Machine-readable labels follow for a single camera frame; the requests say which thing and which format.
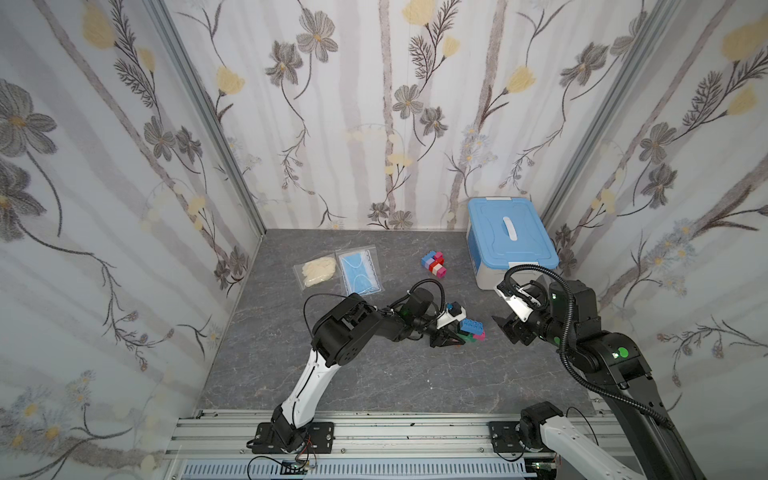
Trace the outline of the blue lego brick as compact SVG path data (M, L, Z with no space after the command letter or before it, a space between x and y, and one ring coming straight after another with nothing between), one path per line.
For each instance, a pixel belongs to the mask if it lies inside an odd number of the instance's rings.
M427 261L428 261L430 258L434 258L434 255L435 255L435 252L434 252L434 251L430 251L430 252L429 252L427 255L425 255L425 256L424 256L424 257L421 259L421 264L422 264L422 266L423 266L424 268L426 268L426 262L427 262Z
M459 324L460 330L468 335L482 336L484 334L484 325L475 320L463 319Z

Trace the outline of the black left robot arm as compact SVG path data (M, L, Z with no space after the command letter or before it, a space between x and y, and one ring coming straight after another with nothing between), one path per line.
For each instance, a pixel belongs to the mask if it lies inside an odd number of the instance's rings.
M416 282L383 307L349 294L310 329L309 358L295 388L270 420L258 425L246 448L254 454L330 454L335 424L318 421L316 411L341 367L375 337L393 343L426 337L432 348L461 346L460 324L466 319L466 309L447 302L443 285L435 279Z

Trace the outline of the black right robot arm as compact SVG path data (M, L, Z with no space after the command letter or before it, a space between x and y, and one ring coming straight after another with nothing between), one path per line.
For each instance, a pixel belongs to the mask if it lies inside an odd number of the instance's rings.
M496 287L511 312L496 318L511 343L545 341L566 372L608 405L647 479L701 479L669 417L651 367L627 335L603 329L594 290L535 264L508 269Z

